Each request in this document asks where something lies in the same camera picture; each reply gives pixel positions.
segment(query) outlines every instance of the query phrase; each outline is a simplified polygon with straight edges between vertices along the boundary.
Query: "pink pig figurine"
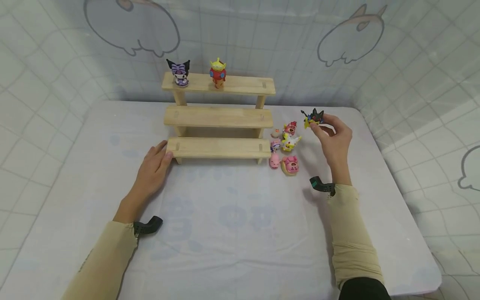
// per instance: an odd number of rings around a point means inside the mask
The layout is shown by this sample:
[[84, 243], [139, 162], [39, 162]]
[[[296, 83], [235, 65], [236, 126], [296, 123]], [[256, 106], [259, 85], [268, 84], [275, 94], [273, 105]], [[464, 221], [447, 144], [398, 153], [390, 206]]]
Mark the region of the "pink pig figurine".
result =
[[277, 152], [272, 152], [272, 156], [270, 156], [268, 163], [272, 169], [278, 169], [278, 165], [280, 165], [280, 156], [277, 154]]
[[282, 171], [287, 176], [295, 176], [299, 171], [299, 164], [296, 156], [285, 156], [282, 158]]

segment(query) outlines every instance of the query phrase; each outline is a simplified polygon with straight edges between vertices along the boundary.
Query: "white tiled wall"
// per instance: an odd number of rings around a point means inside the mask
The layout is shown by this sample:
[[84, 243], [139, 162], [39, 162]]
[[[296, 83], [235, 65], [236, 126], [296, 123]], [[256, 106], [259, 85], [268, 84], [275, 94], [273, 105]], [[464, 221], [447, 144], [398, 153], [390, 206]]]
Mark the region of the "white tiled wall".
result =
[[[88, 24], [84, 1], [0, 0], [0, 287], [90, 106], [171, 101], [159, 84], [166, 58], [191, 60], [191, 72], [205, 73], [220, 56], [229, 74], [273, 77], [269, 104], [358, 108], [444, 274], [441, 289], [425, 298], [477, 298], [480, 192], [457, 181], [463, 156], [480, 142], [480, 0], [156, 2], [180, 36], [177, 48], [173, 27], [157, 41], [161, 58], [105, 42]], [[320, 40], [363, 4], [367, 13], [387, 5], [381, 39], [358, 61], [327, 67]], [[144, 24], [137, 21], [122, 20], [133, 31]]]
[[[480, 191], [458, 185], [462, 158], [480, 142], [479, 13], [474, 0], [404, 1], [384, 18], [402, 41], [376, 53], [383, 62], [356, 94], [443, 274], [437, 292], [410, 299], [480, 297]], [[479, 158], [467, 158], [472, 168]]]
[[0, 287], [90, 105], [104, 95], [57, 8], [0, 1]]

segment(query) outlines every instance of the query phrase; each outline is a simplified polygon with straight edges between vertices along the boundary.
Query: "finger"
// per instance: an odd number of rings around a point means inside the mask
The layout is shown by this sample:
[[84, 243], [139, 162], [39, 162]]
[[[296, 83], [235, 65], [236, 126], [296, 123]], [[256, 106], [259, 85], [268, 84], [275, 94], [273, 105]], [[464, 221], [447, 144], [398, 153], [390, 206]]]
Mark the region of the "finger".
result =
[[328, 136], [323, 133], [322, 129], [317, 124], [310, 123], [310, 128], [312, 129], [313, 133], [318, 137], [321, 143], [323, 143], [325, 139], [328, 138]]
[[160, 163], [160, 167], [157, 170], [157, 174], [159, 176], [165, 176], [167, 173], [168, 167], [170, 166], [170, 163], [173, 158], [173, 153], [171, 151], [168, 151], [162, 158], [162, 162]]
[[349, 129], [349, 127], [342, 120], [340, 120], [339, 117], [334, 115], [324, 114], [324, 123], [332, 125], [333, 128], [335, 128], [335, 131], [338, 133]]
[[165, 147], [165, 145], [167, 144], [167, 141], [163, 140], [161, 141], [156, 147], [155, 147], [155, 155], [158, 154], [158, 152], [160, 152], [163, 147]]
[[165, 156], [166, 151], [167, 151], [166, 149], [163, 149], [162, 151], [155, 154], [155, 156], [152, 158], [152, 160], [155, 161], [155, 172], [158, 171], [158, 168], [160, 167], [160, 164], [162, 163], [162, 159]]
[[153, 146], [150, 147], [150, 150], [148, 150], [148, 152], [147, 152], [147, 154], [145, 155], [144, 159], [149, 159], [149, 158], [151, 158], [152, 156], [154, 156], [154, 155], [155, 155], [154, 151], [155, 151], [155, 147], [153, 147]]
[[331, 129], [330, 127], [326, 127], [326, 126], [319, 126], [320, 129], [322, 129], [324, 132], [326, 132], [326, 134], [328, 134], [328, 136], [334, 136], [335, 135], [335, 132], [333, 131], [333, 129]]

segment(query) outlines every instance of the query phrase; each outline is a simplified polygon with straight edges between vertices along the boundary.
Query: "black wrist strap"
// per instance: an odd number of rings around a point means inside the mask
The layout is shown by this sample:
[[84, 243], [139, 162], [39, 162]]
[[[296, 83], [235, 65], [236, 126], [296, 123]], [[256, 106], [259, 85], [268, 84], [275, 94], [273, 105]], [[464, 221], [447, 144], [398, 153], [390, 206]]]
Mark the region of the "black wrist strap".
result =
[[335, 184], [334, 183], [323, 183], [320, 180], [320, 177], [315, 176], [310, 178], [310, 184], [314, 190], [319, 192], [329, 192], [330, 196], [335, 196]]
[[157, 232], [162, 227], [163, 220], [157, 216], [153, 216], [147, 224], [142, 222], [133, 223], [133, 233], [135, 236], [140, 237], [145, 234], [151, 234]]

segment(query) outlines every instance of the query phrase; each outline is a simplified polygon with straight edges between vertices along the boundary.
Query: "white tablecloth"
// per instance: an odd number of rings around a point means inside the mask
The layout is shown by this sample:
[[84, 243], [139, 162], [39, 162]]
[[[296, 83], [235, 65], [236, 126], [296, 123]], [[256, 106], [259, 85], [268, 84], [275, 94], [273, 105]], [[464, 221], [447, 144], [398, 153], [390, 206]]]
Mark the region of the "white tablecloth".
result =
[[[96, 104], [75, 142], [0, 299], [59, 299], [130, 189], [150, 146], [174, 136], [166, 103]], [[264, 160], [184, 160], [142, 221], [164, 225], [140, 239], [119, 299], [336, 299], [326, 194], [309, 178], [330, 181], [321, 146], [303, 128], [309, 107], [265, 107], [276, 127], [297, 121], [295, 177]], [[360, 208], [392, 295], [435, 290], [440, 272], [361, 114], [338, 115], [354, 132], [349, 152]], [[270, 130], [265, 130], [265, 138]]]

